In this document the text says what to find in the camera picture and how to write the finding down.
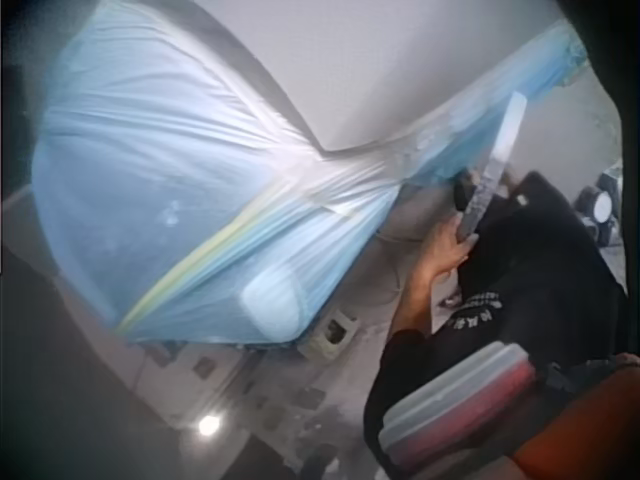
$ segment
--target floor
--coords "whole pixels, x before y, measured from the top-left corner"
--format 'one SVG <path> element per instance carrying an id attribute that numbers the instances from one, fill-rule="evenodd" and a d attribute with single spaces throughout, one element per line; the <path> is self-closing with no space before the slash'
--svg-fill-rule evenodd
<path id="1" fill-rule="evenodd" d="M 22 89 L 21 99 L 14 99 L 12 118 L 24 122 L 25 132 L 35 130 L 46 67 L 64 39 L 90 13 L 94 2 L 55 0 L 29 5 L 34 8 L 33 14 L 20 14 L 26 15 L 24 19 L 28 21 L 21 25 L 17 22 L 14 25 L 18 27 L 7 33 L 3 31 L 3 40 L 9 41 L 3 55 L 3 79 L 5 72 L 14 72 L 12 81 Z M 55 12 L 65 12 L 65 19 L 47 22 Z M 3 129 L 10 123 L 6 119 L 5 116 Z M 11 156 L 4 155 L 6 142 L 3 143 L 3 158 L 9 159 L 13 175 L 4 177 L 11 188 L 3 191 L 3 196 L 28 181 L 32 135 L 15 137 Z M 593 72 L 586 68 L 573 83 L 555 88 L 531 105 L 512 167 L 516 175 L 531 169 L 541 171 L 567 198 L 574 199 L 583 186 L 592 184 L 619 156 L 620 128 L 615 108 Z M 417 252 L 415 240 L 422 238 L 434 220 L 450 208 L 450 190 L 446 186 L 403 191 L 380 229 L 382 235 L 369 242 L 334 295 L 335 302 L 363 322 L 353 344 L 341 357 L 323 367 L 306 362 L 295 351 L 273 350 L 255 372 L 257 382 L 247 397 L 246 422 L 283 456 L 293 458 L 290 463 L 305 458 L 320 443 L 332 443 L 340 447 L 342 473 L 347 478 L 374 477 L 377 467 L 361 439 L 362 409 L 377 371 L 397 292 Z M 621 247 L 614 247 L 605 252 L 605 258 L 623 281 L 621 252 Z M 104 465 L 103 478 L 132 478 L 131 472 L 136 472 L 136 478 L 180 478 L 175 432 L 165 430 L 163 423 L 140 402 L 126 399 L 127 391 L 112 383 L 117 381 L 115 378 L 106 375 L 97 381 L 89 374 L 101 365 L 95 364 L 78 332 L 65 324 L 68 319 L 64 312 L 56 305 L 53 310 L 42 310 L 42 305 L 32 301 L 50 297 L 51 285 L 17 262 L 5 253 L 3 312 L 14 320 L 29 318 L 34 323 L 14 321 L 3 325 L 3 337 L 10 333 L 26 342 L 8 345 L 13 350 L 5 358 L 37 376 L 33 377 L 35 382 L 23 374 L 5 377 L 16 387 L 3 407 L 5 411 L 20 412 L 10 418 L 8 425 L 17 432 L 19 441 L 26 435 L 41 439 L 37 447 L 16 444 L 22 455 L 43 459 L 42 463 L 29 465 L 34 476 L 39 477 L 37 474 L 48 468 L 71 468 L 80 478 L 91 474 L 95 465 Z M 36 383 L 46 388 L 36 389 Z M 321 392 L 318 395 L 322 400 L 316 408 L 296 403 L 300 392 L 310 391 Z M 263 412 L 253 415 L 251 402 L 261 396 L 271 401 Z M 29 408 L 40 413 L 38 422 L 29 415 Z M 69 423 L 57 413 L 50 417 L 42 414 L 58 409 L 75 419 Z"/>

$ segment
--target plastic masking sheet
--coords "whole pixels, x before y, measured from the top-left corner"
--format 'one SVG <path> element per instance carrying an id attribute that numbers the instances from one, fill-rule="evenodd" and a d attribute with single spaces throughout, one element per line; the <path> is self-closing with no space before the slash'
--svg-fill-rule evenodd
<path id="1" fill-rule="evenodd" d="M 107 3 L 47 85 L 40 222 L 65 278 L 133 341 L 290 342 L 403 182 L 455 175 L 514 90 L 536 97 L 584 59 L 559 22 L 394 138 L 327 154 L 215 45 L 150 7 Z"/>

